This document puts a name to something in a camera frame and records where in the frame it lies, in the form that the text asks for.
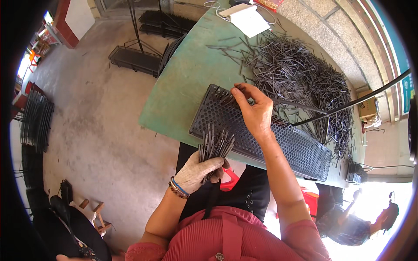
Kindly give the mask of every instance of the woman's right hand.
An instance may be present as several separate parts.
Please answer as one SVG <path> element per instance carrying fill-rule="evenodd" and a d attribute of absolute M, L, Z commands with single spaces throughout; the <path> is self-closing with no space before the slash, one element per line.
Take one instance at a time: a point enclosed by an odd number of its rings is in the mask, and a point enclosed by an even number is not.
<path fill-rule="evenodd" d="M 231 93 L 241 108 L 245 125 L 258 144 L 262 146 L 272 139 L 276 140 L 270 127 L 273 101 L 257 87 L 246 83 L 234 84 Z M 250 97 L 255 101 L 252 106 L 247 102 Z"/>

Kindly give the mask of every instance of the pile of metal pins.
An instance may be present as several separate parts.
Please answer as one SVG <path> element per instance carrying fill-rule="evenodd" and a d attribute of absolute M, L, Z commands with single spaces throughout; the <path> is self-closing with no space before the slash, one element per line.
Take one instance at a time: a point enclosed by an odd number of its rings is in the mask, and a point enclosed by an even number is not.
<path fill-rule="evenodd" d="M 345 75 L 337 72 L 325 59 L 319 59 L 303 41 L 291 39 L 286 34 L 263 32 L 256 37 L 256 45 L 251 45 L 248 38 L 240 38 L 233 46 L 207 46 L 222 51 L 242 68 L 250 66 L 254 77 L 244 77 L 254 82 L 264 94 L 270 98 L 292 101 L 309 107 L 330 111 L 351 101 Z M 272 121 L 280 122 L 280 113 L 289 122 L 286 111 L 295 111 L 296 122 L 302 121 L 300 108 L 285 104 L 275 104 Z M 313 117 L 318 112 L 302 109 L 307 116 Z M 322 144 L 334 142 L 334 158 L 336 162 L 348 153 L 353 137 L 352 108 L 340 111 L 329 118 L 316 120 L 301 126 L 301 129 Z"/>
<path fill-rule="evenodd" d="M 206 132 L 203 131 L 203 144 L 198 145 L 199 162 L 207 161 L 212 158 L 226 158 L 234 146 L 234 135 L 229 137 L 229 132 L 222 129 L 218 134 L 215 133 L 214 124 L 208 124 Z M 204 184 L 211 178 L 214 171 L 207 174 L 201 181 Z"/>

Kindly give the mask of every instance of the perforated metal tray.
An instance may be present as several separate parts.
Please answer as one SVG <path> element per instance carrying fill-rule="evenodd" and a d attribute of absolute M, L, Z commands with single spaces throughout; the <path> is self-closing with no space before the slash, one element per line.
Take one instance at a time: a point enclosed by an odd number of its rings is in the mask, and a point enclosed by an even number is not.
<path fill-rule="evenodd" d="M 235 101 L 219 103 L 219 97 L 224 97 L 226 93 L 230 92 L 217 85 L 209 85 L 189 134 L 202 138 L 207 124 L 214 123 L 216 132 L 225 128 L 235 134 L 234 152 L 265 163 L 260 146 L 245 126 L 238 104 Z M 279 127 L 272 123 L 271 129 L 296 175 L 326 180 L 331 164 L 331 151 L 327 147 L 294 127 Z"/>

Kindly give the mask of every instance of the woman's left hand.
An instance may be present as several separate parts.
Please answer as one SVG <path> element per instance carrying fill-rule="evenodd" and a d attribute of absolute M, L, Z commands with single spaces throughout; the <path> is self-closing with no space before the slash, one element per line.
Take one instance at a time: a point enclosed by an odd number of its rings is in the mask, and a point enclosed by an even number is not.
<path fill-rule="evenodd" d="M 185 192 L 191 194 L 200 188 L 200 182 L 206 174 L 220 168 L 222 164 L 224 164 L 224 159 L 221 157 L 199 163 L 199 151 L 196 151 L 190 156 L 177 175 L 174 176 L 174 181 Z M 218 182 L 219 178 L 222 178 L 222 173 L 222 169 L 217 171 L 212 176 L 211 182 Z"/>

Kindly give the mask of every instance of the wooden stool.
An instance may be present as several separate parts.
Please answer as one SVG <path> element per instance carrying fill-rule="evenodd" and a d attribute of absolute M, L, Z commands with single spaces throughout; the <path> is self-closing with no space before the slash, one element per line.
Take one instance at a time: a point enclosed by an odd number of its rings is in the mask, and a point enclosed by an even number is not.
<path fill-rule="evenodd" d="M 85 199 L 79 207 L 81 207 L 82 209 L 84 209 L 87 205 L 89 204 L 89 200 Z M 95 220 L 93 221 L 94 223 L 94 228 L 97 230 L 97 232 L 99 232 L 99 234 L 101 234 L 103 231 L 109 229 L 112 227 L 111 223 L 108 223 L 106 221 L 104 221 L 102 219 L 102 215 L 100 214 L 100 211 L 105 207 L 105 204 L 103 202 L 101 202 L 99 205 L 97 205 L 97 207 L 95 207 L 93 209 L 93 212 L 97 213 L 97 216 L 99 218 L 100 224 L 101 226 L 97 226 Z"/>

